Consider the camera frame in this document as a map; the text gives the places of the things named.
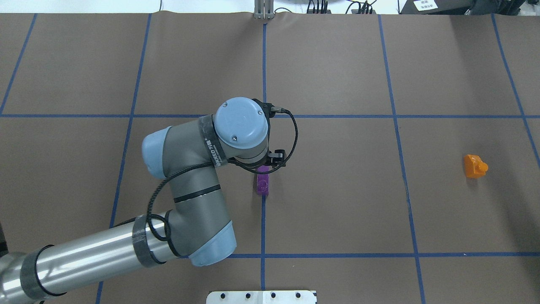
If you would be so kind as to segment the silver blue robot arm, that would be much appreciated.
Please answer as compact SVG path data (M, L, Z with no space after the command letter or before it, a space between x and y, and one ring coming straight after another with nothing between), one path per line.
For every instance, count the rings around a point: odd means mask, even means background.
M247 171L270 157L270 119L289 111L257 99L232 98L214 115L146 136L141 153L160 184L146 212L108 230L1 258L2 304L33 304L100 281L154 268L179 257L196 267L237 246L216 170Z

